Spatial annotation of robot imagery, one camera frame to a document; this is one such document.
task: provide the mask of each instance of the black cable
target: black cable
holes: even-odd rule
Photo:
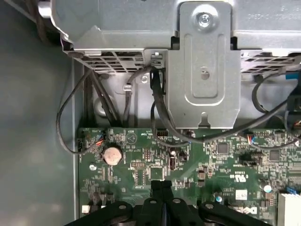
[[[266,120],[268,120],[269,118],[271,118],[272,116],[274,116],[287,102],[286,100],[283,101],[278,106],[276,106],[273,110],[264,114],[263,116],[259,117],[258,119],[252,120],[251,122],[248,122],[244,125],[238,126],[234,129],[230,129],[225,132],[221,132],[221,133],[217,133],[217,134],[208,135],[205,137],[193,138],[193,137],[188,137],[188,136],[185,136],[185,135],[179,133],[175,129],[175,127],[172,125],[172,123],[169,119],[169,115],[168,115],[165,103],[164,103],[164,97],[163,97],[161,85],[160,85],[159,72],[158,72],[158,70],[153,69],[153,70],[151,70],[150,75],[151,75],[151,84],[152,84],[151,88],[153,90],[156,108],[157,108],[159,117],[162,120],[164,126],[174,136],[178,137],[181,140],[185,140],[185,141],[192,142],[192,143],[202,144],[204,142],[209,142],[212,140],[217,140],[217,139],[221,139],[224,137],[228,137],[228,136],[237,134],[239,132],[242,132],[246,129],[256,127],[256,126],[262,124],[263,122],[265,122]]]
[[[145,73],[150,72],[150,70],[154,68],[152,66],[146,66],[143,69],[140,69],[136,71],[132,76],[127,80],[128,85],[133,85],[133,82],[136,78],[144,75]],[[124,127],[128,127],[128,120],[129,120],[129,113],[131,108],[131,97],[132,97],[132,91],[126,91],[126,106],[123,113],[123,119],[122,123]]]
[[[257,111],[261,112],[261,113],[268,113],[268,110],[266,110],[258,101],[258,97],[257,97],[257,92],[258,92],[258,89],[259,87],[269,78],[273,78],[273,77],[278,77],[280,76],[281,74],[279,73],[276,73],[276,74],[270,74],[269,76],[265,77],[263,80],[261,80],[260,82],[258,82],[254,89],[252,90],[252,103],[254,105],[254,107],[256,108]],[[279,148],[284,148],[284,147],[288,147],[288,146],[291,146],[291,145],[294,145],[296,143],[296,141],[301,141],[301,139],[298,137],[298,136],[295,136],[293,134],[293,132],[288,128],[288,125],[287,125],[287,115],[285,114],[284,117],[282,117],[281,115],[278,115],[276,114],[275,115],[276,117],[278,117],[284,124],[284,127],[287,131],[287,133],[292,136],[293,138],[295,138],[296,140],[293,140],[287,144],[283,144],[283,145],[280,145],[280,146],[273,146],[273,147],[265,147],[265,146],[259,146],[259,145],[254,145],[254,144],[250,144],[250,146],[252,147],[255,147],[255,148],[258,148],[258,149],[262,149],[262,150],[278,150]]]
[[[102,107],[105,111],[105,114],[108,117],[110,125],[114,127],[121,127],[122,125],[120,117],[114,107],[113,102],[111,101],[111,98],[109,97],[107,91],[103,87],[103,84],[98,80],[97,76],[95,75],[95,72],[92,72],[90,77],[94,88],[98,94],[99,100],[102,103]]]
[[[89,148],[85,149],[82,152],[74,152],[73,150],[69,149],[67,147],[67,145],[65,144],[63,137],[62,137],[62,132],[61,132],[61,116],[62,113],[66,107],[66,105],[68,104],[68,102],[71,100],[71,98],[73,97],[73,95],[75,94],[76,91],[79,90],[79,88],[83,85],[85,79],[89,76],[89,74],[91,73],[91,70],[89,70],[88,72],[86,72],[79,80],[79,82],[76,84],[76,86],[74,87],[74,89],[72,90],[71,94],[67,97],[67,99],[65,100],[65,102],[63,103],[63,105],[61,106],[60,110],[58,111],[57,115],[56,115],[56,133],[58,136],[58,139],[62,145],[62,147],[64,148],[64,150],[66,150],[67,152],[77,155],[77,154],[84,154],[87,153],[89,151],[91,151],[93,148],[96,147],[96,144],[92,144]]]
[[[155,120],[155,102],[152,104],[150,109],[150,121],[151,121],[151,132],[154,137],[154,139],[161,145],[164,145],[166,147],[185,147],[189,145],[188,142],[182,142],[179,144],[173,144],[168,141],[163,141],[157,136],[157,129],[156,129],[156,120]]]

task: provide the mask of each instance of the silver screw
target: silver screw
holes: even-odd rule
[[[148,77],[146,75],[142,76],[141,82],[142,83],[147,83]]]
[[[210,24],[210,16],[206,13],[202,14],[198,19],[198,23],[201,27],[208,27]]]
[[[97,166],[96,166],[94,163],[91,163],[91,164],[89,165],[89,169],[90,169],[91,171],[95,171],[95,170],[97,170]]]
[[[174,199],[173,202],[174,202],[174,203],[180,203],[181,200],[179,200],[179,199]]]
[[[206,204],[205,207],[206,207],[207,209],[212,210],[212,209],[214,208],[214,205],[212,205],[212,204]]]

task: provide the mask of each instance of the wire connector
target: wire connector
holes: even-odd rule
[[[123,91],[125,92],[132,92],[133,86],[132,84],[124,84],[123,85]]]

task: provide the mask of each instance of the green circuit board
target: green circuit board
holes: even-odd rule
[[[219,131],[181,132],[200,137]],[[258,145],[281,145],[290,140],[283,130],[251,132]],[[167,131],[158,131],[158,135],[163,140],[179,142]],[[237,135],[175,149],[158,144],[151,129],[82,128],[78,147],[88,147],[102,136],[101,146],[79,157],[80,207],[96,205],[105,194],[111,201],[135,205],[149,197],[152,180],[171,180],[174,196],[188,204],[214,201],[219,196],[222,203],[227,202],[237,211],[276,225],[278,192],[286,186],[301,188],[298,143],[276,151],[262,151],[250,147],[247,139]],[[103,161],[103,152],[111,145],[120,147],[123,154],[116,166]],[[91,170],[91,164],[97,169]],[[271,186],[270,193],[263,191],[263,182]]]

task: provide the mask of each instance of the white connector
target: white connector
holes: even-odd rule
[[[278,226],[300,226],[301,196],[298,194],[279,194]]]

